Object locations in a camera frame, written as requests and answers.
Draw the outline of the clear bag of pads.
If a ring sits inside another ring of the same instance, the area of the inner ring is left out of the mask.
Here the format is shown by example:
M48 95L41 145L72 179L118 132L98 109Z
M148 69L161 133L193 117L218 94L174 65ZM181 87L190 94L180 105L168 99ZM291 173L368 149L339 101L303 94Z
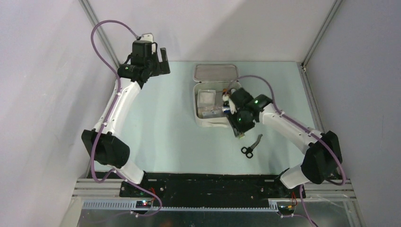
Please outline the clear bag of pads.
M197 107L208 107L215 104L216 91L213 89L201 89L197 94Z

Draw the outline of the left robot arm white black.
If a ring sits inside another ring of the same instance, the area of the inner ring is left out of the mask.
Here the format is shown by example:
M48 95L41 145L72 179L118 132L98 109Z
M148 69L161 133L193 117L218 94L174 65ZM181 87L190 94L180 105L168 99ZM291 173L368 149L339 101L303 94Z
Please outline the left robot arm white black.
M144 170L130 159L130 147L121 139L121 132L130 106L150 77L169 74L166 49L158 49L152 40L140 39L132 44L130 62L116 70L112 96L99 121L81 138L91 159L121 174L132 182L131 191L138 197L149 192L143 180Z

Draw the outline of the blue white bandage roll packet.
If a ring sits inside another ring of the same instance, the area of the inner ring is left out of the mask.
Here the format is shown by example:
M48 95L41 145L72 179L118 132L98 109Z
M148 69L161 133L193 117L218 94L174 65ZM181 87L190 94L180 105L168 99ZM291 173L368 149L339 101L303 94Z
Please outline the blue white bandage roll packet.
M231 112L231 108L229 106L223 106L222 107L222 112L223 113L230 113Z

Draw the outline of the white medicine kit case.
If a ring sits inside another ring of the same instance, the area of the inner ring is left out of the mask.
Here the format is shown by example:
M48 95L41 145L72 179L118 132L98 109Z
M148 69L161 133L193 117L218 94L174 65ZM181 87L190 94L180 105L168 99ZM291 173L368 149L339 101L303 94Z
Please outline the white medicine kit case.
M195 122L200 127L229 126L224 107L223 92L226 88L241 87L237 78L238 68L233 64L198 64L194 68L193 88Z

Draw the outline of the blue cotton swab packet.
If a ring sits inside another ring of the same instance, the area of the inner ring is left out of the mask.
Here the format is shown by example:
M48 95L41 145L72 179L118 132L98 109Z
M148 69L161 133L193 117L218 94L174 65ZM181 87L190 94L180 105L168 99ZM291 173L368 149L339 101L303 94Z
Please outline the blue cotton swab packet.
M225 117L222 107L209 106L197 108L197 116L201 119Z

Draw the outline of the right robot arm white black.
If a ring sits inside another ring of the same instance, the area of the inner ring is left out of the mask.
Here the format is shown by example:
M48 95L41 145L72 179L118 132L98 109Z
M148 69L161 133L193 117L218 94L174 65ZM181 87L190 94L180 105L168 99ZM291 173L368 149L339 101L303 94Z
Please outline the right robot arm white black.
M243 88L231 93L224 91L222 100L229 107L227 119L236 137L243 136L256 123L262 123L286 137L304 155L301 164L279 175L275 184L279 197L288 197L301 184L321 184L340 168L342 156L334 132L323 133L307 127L287 116L268 96L252 97Z

